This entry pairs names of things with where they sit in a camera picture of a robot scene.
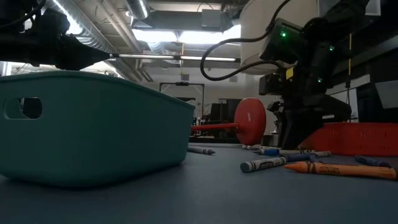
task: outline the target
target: red round stick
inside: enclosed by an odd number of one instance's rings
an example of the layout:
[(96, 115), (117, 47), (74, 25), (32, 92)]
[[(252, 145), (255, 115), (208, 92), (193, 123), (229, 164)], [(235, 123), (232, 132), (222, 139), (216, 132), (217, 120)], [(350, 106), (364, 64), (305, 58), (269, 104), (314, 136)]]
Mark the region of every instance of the red round stick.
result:
[(239, 124), (230, 123), (230, 124), (198, 125), (198, 126), (192, 126), (192, 131), (211, 130), (211, 129), (229, 129), (229, 128), (239, 128)]
[(234, 123), (192, 126), (192, 131), (234, 128), (242, 144), (253, 146), (261, 143), (266, 130), (266, 111), (256, 98), (243, 99), (235, 111)]

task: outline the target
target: yellow label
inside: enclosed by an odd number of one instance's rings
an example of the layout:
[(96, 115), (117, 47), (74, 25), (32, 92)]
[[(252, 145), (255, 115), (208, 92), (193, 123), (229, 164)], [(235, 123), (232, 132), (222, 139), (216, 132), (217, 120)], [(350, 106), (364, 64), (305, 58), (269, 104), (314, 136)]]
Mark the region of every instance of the yellow label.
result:
[(290, 79), (290, 78), (292, 78), (293, 75), (294, 75), (294, 67), (292, 67), (292, 68), (286, 70), (286, 79), (287, 79), (287, 80)]

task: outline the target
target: orange crayon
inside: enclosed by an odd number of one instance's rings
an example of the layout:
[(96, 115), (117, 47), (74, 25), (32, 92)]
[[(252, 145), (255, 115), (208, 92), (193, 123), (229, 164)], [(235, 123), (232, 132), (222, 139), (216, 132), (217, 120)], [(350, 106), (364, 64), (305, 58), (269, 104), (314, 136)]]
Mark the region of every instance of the orange crayon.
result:
[(285, 168), (301, 173), (375, 177), (390, 180), (398, 179), (398, 170), (387, 167), (334, 165), (322, 164), (319, 162), (296, 162), (295, 164), (285, 165)]

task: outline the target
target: teal plastic bin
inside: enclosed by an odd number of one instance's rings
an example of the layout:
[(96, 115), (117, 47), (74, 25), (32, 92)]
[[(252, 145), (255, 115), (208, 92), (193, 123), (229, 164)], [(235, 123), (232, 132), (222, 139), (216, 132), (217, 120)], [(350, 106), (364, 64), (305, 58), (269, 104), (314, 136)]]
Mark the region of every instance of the teal plastic bin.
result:
[(68, 71), (2, 77), (0, 101), (0, 174), (61, 187), (181, 163), (194, 110), (120, 78)]

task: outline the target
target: white cylinder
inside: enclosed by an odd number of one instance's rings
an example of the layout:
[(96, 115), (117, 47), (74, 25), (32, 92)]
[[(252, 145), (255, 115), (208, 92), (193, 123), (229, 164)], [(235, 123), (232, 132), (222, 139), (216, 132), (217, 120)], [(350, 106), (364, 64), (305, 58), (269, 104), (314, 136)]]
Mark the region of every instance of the white cylinder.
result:
[[(265, 33), (275, 10), (284, 0), (250, 0), (241, 13), (241, 37), (255, 38)], [(310, 19), (318, 17), (317, 0), (291, 0), (279, 12), (283, 18), (303, 27)], [(259, 54), (264, 48), (263, 39), (255, 43), (242, 43), (241, 66), (260, 61)], [(264, 75), (275, 70), (273, 65), (259, 65), (244, 71), (250, 75)]]

